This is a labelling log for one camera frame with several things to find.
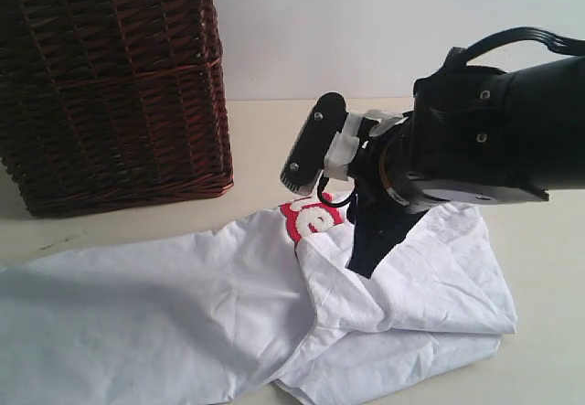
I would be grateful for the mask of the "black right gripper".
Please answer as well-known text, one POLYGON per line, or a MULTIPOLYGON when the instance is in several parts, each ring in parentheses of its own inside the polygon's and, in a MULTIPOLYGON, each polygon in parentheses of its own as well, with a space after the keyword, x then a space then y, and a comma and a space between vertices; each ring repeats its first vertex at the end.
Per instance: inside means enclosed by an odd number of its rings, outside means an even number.
POLYGON ((392 186, 392 171, 404 172, 410 128, 393 125, 379 136, 373 130, 372 125, 359 127, 359 147, 348 168, 354 193, 346 216, 354 224, 354 237, 346 267, 362 277, 371 277, 426 215, 409 213, 407 206, 387 192, 392 186))

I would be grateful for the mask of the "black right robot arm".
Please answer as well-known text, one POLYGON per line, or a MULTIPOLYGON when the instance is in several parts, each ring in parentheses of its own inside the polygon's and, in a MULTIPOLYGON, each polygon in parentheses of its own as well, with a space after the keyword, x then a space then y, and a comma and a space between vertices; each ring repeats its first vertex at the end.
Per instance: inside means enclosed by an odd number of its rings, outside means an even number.
POLYGON ((584 61, 504 73, 466 67, 419 80, 403 122, 371 134, 350 166, 350 271, 370 277, 440 205, 546 202, 584 186, 584 61))

